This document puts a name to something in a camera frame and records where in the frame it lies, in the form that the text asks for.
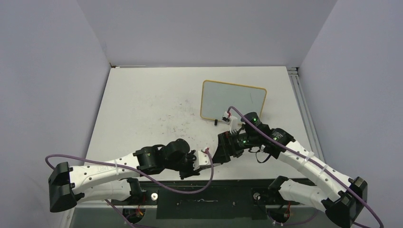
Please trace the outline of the yellow framed whiteboard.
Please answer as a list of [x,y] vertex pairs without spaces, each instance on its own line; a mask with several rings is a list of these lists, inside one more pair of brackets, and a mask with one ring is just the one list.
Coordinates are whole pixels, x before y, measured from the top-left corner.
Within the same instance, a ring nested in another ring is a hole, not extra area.
[[200,117],[221,120],[230,106],[237,108],[243,115],[256,112],[261,116],[266,96],[265,88],[205,80],[202,84]]

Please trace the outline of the aluminium frame rail right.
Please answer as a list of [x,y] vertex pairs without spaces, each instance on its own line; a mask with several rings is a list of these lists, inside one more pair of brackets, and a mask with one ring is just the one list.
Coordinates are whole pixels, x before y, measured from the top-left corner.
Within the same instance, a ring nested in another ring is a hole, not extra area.
[[288,76],[291,81],[300,113],[302,115],[305,130],[307,132],[308,141],[313,152],[322,160],[325,161],[323,151],[319,142],[319,138],[313,123],[310,110],[303,92],[300,77],[298,74],[298,67],[287,67]]

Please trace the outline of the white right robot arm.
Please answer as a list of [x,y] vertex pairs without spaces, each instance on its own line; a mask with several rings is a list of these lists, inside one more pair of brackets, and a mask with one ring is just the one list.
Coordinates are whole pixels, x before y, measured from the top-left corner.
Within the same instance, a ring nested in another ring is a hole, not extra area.
[[231,157],[238,158],[246,149],[256,147],[314,183],[308,186],[279,176],[269,186],[272,202],[298,202],[324,212],[341,228],[353,225],[367,201],[365,180],[352,179],[329,167],[285,130],[262,123],[256,112],[241,118],[241,128],[237,128],[239,121],[230,112],[225,112],[222,119],[229,123],[230,130],[218,135],[218,148],[212,159],[214,164],[227,163]]

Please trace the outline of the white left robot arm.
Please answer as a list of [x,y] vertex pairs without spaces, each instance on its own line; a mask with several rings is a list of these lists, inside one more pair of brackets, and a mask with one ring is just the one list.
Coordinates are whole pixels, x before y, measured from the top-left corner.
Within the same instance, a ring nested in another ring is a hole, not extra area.
[[139,177],[152,180],[153,175],[172,170],[184,179],[199,175],[203,165],[211,164],[209,150],[192,151],[184,139],[146,146],[110,161],[85,162],[87,165],[72,166],[66,161],[51,167],[50,212],[66,211],[78,203],[94,200],[127,201],[134,205],[145,193]]

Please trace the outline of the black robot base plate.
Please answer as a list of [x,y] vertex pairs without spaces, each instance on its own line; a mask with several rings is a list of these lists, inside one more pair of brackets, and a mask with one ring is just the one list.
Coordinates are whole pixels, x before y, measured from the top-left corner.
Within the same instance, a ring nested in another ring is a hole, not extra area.
[[265,207],[284,211],[289,204],[269,189],[272,182],[272,179],[214,180],[200,193],[179,194],[142,181],[142,196],[112,203],[141,209],[150,206],[156,209],[157,219],[265,219]]

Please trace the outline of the red capped whiteboard marker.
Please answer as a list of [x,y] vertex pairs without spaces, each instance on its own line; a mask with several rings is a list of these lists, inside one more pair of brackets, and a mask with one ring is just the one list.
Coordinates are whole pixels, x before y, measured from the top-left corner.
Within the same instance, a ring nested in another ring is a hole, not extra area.
[[206,170],[206,169],[211,169],[213,167],[214,167],[214,164],[209,163],[207,165],[201,165],[200,170],[202,171],[202,170]]

